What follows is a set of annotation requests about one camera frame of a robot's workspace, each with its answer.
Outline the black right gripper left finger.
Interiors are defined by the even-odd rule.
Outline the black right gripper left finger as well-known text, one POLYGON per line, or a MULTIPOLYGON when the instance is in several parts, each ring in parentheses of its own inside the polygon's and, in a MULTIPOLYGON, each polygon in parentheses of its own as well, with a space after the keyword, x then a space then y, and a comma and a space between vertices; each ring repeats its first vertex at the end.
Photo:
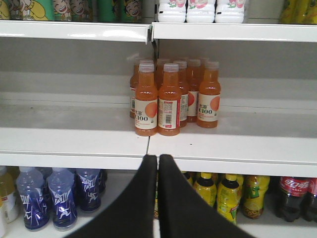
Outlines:
POLYGON ((68 238, 152 238, 157 157, 145 155, 121 194, 92 221, 68 238))

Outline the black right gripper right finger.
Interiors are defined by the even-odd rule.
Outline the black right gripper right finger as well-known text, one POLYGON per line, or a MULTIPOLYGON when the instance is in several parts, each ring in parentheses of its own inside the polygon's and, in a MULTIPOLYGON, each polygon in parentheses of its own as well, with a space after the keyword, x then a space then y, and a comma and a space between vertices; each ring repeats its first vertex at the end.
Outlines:
POLYGON ((219 215, 190 186, 174 158, 159 156, 158 211, 162 238, 251 238, 219 215))

